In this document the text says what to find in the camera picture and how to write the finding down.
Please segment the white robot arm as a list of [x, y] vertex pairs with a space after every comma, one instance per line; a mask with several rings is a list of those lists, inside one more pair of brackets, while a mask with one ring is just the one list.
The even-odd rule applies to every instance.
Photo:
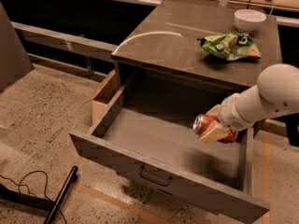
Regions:
[[251, 88], [198, 115], [192, 129], [205, 143], [232, 143], [238, 132], [257, 121], [298, 112], [299, 69], [279, 63], [265, 68]]

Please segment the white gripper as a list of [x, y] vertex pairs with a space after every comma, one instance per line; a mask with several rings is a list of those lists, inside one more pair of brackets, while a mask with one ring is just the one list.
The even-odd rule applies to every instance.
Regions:
[[239, 97], [239, 93], [234, 93], [225, 98], [220, 105], [215, 105], [206, 112], [208, 116], [219, 119], [220, 123], [211, 123], [207, 130], [200, 136], [201, 141], [205, 143], [219, 141], [229, 134], [229, 129], [240, 132], [253, 125], [252, 122], [243, 119], [237, 111], [236, 100]]

